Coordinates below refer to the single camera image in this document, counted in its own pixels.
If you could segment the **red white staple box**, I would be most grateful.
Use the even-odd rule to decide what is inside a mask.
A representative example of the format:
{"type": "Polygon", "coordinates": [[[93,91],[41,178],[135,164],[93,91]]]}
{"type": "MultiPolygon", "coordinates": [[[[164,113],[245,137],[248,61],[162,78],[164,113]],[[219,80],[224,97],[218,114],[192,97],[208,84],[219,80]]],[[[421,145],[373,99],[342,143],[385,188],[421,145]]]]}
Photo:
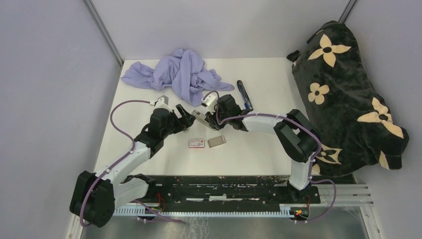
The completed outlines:
{"type": "Polygon", "coordinates": [[[189,140],[189,148],[205,148],[205,140],[191,139],[189,140]]]}

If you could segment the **blue stapler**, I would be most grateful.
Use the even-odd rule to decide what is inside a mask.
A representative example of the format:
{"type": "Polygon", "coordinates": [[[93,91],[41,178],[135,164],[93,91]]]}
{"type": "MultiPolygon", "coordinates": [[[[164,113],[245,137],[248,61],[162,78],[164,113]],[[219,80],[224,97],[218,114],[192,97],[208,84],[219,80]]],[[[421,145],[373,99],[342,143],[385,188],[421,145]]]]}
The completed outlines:
{"type": "Polygon", "coordinates": [[[245,108],[252,111],[253,110],[253,106],[252,106],[251,100],[250,100],[250,98],[249,98],[249,96],[248,96],[248,94],[246,92],[246,89],[244,87],[243,82],[241,80],[237,80],[236,84],[237,84],[237,87],[238,87],[238,89],[239,89],[239,91],[241,93],[241,96],[242,96],[243,100],[244,100],[244,106],[245,106],[245,108]]]}

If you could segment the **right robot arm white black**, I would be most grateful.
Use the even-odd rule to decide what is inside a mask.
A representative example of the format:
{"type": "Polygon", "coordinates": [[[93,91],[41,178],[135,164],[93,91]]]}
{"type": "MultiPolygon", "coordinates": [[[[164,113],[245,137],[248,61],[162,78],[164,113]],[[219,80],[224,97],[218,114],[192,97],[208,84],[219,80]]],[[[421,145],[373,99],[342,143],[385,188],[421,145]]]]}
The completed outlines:
{"type": "Polygon", "coordinates": [[[301,111],[293,109],[286,115],[272,115],[242,110],[232,95],[207,94],[202,99],[202,106],[208,109],[205,125],[213,130],[230,125],[235,130],[274,134],[292,160],[287,190],[289,200],[300,203],[307,197],[312,163],[321,152],[322,143],[301,111]]]}

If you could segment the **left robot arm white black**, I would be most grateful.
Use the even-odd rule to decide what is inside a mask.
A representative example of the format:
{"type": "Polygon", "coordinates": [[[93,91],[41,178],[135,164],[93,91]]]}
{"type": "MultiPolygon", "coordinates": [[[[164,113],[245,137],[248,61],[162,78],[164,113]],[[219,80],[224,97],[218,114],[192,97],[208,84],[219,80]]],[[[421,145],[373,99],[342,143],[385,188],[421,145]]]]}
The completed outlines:
{"type": "Polygon", "coordinates": [[[131,141],[126,153],[100,171],[79,174],[69,210],[79,216],[81,226],[103,227],[115,209],[137,199],[149,203],[156,198],[157,190],[150,185],[150,179],[130,177],[130,173],[151,159],[168,136],[186,131],[194,124],[196,118],[192,114],[181,105],[176,105],[176,109],[179,117],[166,103],[156,105],[138,136],[123,133],[131,141]]]}

